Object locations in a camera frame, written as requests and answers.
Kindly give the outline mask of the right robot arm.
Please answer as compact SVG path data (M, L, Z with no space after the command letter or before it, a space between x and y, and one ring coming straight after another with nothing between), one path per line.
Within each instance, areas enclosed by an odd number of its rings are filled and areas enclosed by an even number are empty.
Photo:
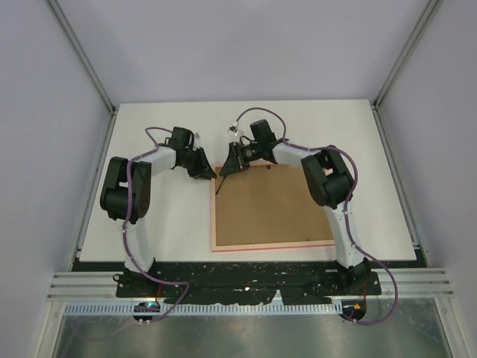
M370 262L360 247L351 200L356 181L344 161L346 155L333 145L307 148L278 139L268 121L250 125L253 139L229 144L229 153L219 172L226 178L243 172L253 161L265 160L302 169L313 201L324 208L335 241L337 284L347 294L362 288L370 276Z

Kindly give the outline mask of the red handled screwdriver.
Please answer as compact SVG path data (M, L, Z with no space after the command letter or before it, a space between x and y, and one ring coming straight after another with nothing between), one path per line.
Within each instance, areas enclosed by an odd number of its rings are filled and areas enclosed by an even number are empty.
M218 195L219 195L220 190L221 190L221 187L223 186L224 181L225 181L226 179L227 179L227 176L223 176L223 177L222 177L221 182L220 182L218 188L217 188L216 191L215 191L215 196L218 196Z

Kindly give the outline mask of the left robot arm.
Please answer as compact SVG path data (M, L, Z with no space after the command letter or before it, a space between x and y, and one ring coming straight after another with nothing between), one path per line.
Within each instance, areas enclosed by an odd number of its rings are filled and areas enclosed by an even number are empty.
M151 135L152 127L145 133L153 148L130 159L112 157L109 161L100 195L100 207L118 226L125 253L124 278L142 296L154 295L159 285L189 286L183 281L161 280L151 270L155 257L150 250L145 216L151 205L152 178L163 172L182 168L194 180L211 180L216 173L206 158L205 151L197 144L198 135L191 130L175 127L164 142L157 142Z

